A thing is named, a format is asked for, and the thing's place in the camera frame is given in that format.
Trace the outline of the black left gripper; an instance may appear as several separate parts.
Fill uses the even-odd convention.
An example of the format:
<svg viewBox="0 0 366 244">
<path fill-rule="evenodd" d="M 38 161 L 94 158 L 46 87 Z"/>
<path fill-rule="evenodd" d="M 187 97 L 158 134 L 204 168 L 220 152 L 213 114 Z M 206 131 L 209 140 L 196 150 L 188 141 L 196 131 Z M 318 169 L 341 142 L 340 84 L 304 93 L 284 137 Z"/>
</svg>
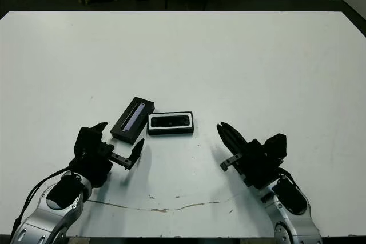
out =
<svg viewBox="0 0 366 244">
<path fill-rule="evenodd" d="M 100 122 L 90 130 L 98 139 L 101 139 L 107 125 L 107 122 Z M 98 142 L 90 146 L 82 145 L 74 149 L 75 157 L 69 163 L 69 169 L 85 177 L 92 188 L 99 188 L 105 183 L 113 162 L 127 170 L 134 166 L 141 155 L 144 142 L 144 138 L 138 141 L 127 158 L 115 154 L 114 146 L 106 142 Z"/>
</svg>

